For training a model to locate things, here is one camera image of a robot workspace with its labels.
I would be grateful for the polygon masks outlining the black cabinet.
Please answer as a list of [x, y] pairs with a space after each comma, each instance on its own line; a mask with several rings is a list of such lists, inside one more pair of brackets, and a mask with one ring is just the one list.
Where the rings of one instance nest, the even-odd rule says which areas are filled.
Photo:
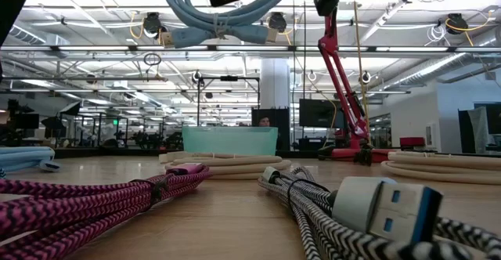
[[276, 149], [279, 151], [290, 150], [290, 111], [285, 109], [253, 109], [251, 120], [254, 127], [259, 127], [258, 122], [262, 117], [269, 117], [271, 126], [278, 130]]

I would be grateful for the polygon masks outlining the teal plastic bin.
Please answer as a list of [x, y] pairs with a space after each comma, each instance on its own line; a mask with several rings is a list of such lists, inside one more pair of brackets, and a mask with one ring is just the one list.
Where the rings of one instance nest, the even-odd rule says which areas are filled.
[[184, 151], [238, 155], [274, 155], [278, 128], [183, 127]]

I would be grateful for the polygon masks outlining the large black monitor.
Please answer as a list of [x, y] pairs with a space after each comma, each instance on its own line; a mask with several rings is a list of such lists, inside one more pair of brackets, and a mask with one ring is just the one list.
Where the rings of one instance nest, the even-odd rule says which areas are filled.
[[301, 127], [347, 128], [341, 103], [324, 99], [299, 100], [299, 125]]

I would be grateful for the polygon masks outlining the black studio light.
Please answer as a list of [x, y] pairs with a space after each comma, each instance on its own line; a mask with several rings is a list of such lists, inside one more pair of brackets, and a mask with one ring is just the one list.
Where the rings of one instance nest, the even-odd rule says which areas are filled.
[[61, 115], [69, 115], [69, 116], [77, 116], [79, 113], [79, 110], [81, 108], [81, 102], [75, 102], [71, 103], [67, 106], [65, 106], [59, 114]]

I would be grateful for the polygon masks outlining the background computer monitor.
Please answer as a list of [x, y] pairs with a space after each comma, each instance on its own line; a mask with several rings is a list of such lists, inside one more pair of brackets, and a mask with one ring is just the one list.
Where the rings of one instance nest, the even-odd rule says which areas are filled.
[[17, 114], [14, 121], [18, 129], [36, 129], [40, 124], [39, 114]]

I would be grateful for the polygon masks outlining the red box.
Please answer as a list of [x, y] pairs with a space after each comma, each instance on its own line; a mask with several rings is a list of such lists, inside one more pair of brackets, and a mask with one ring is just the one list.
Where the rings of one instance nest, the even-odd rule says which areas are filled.
[[401, 137], [399, 141], [401, 148], [414, 148], [414, 147], [426, 146], [426, 142], [423, 137]]

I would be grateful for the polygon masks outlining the black background frame rig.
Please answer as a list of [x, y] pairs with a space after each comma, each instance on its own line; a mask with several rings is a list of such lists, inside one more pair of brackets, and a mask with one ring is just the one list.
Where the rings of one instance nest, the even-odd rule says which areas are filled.
[[200, 126], [200, 97], [202, 92], [207, 89], [211, 83], [214, 81], [224, 81], [224, 82], [234, 82], [234, 81], [244, 81], [251, 89], [257, 94], [258, 108], [261, 107], [261, 82], [259, 77], [246, 77], [246, 76], [233, 76], [233, 75], [223, 75], [218, 77], [203, 77], [199, 76], [196, 83], [196, 126]]

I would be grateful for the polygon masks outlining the black table frame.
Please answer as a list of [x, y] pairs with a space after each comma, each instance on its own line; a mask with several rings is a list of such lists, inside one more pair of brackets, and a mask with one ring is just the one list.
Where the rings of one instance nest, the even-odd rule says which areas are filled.
[[[161, 154], [174, 153], [175, 150], [143, 150], [143, 149], [126, 149], [126, 148], [61, 148], [55, 150], [56, 158], [78, 158], [78, 157], [97, 157], [97, 156], [140, 156], [140, 157], [158, 157]], [[447, 154], [447, 153], [421, 153], [421, 152], [406, 152], [407, 155], [422, 154], [424, 157], [457, 157], [460, 161], [486, 161], [493, 159], [495, 162], [501, 163], [500, 155], [480, 156], [477, 154]], [[276, 152], [276, 156], [282, 158], [317, 158], [316, 151], [284, 151]]]

